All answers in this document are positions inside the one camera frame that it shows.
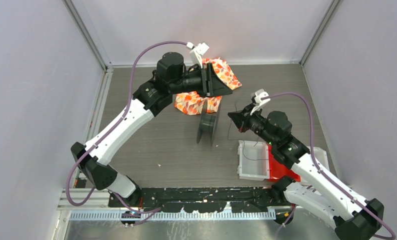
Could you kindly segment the black cable spool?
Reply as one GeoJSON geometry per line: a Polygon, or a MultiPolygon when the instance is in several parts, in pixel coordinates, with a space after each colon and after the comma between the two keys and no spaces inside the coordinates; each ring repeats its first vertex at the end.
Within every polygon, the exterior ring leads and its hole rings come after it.
{"type": "Polygon", "coordinates": [[[210,145],[212,146],[216,138],[216,131],[221,112],[217,110],[216,112],[208,113],[208,102],[208,100],[203,102],[196,135],[196,143],[198,144],[201,141],[203,133],[208,133],[210,136],[210,145]]]}

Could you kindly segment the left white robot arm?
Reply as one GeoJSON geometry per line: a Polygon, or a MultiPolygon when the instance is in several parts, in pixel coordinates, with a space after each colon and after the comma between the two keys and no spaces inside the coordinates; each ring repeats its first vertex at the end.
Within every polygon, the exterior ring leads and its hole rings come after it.
{"type": "Polygon", "coordinates": [[[173,102],[173,96],[196,92],[200,97],[232,94],[217,75],[212,63],[187,68],[178,52],[167,52],[157,62],[152,78],[133,93],[127,105],[113,121],[87,143],[75,142],[70,151],[78,168],[96,189],[107,189],[120,196],[128,207],[140,200],[140,188],[128,176],[110,166],[120,147],[143,125],[173,102]]]}

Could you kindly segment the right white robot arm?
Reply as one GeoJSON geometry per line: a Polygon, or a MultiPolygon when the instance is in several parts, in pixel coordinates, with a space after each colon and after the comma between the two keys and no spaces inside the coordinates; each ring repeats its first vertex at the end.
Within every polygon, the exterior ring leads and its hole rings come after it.
{"type": "Polygon", "coordinates": [[[270,144],[274,159],[316,190],[284,176],[273,185],[272,200],[281,206],[289,202],[303,207],[332,227],[341,240],[374,237],[381,228],[377,218],[383,218],[384,205],[356,193],[313,159],[311,150],[292,135],[292,123],[284,112],[272,111],[263,117],[260,110],[252,109],[248,105],[227,115],[240,132],[250,130],[270,144]]]}

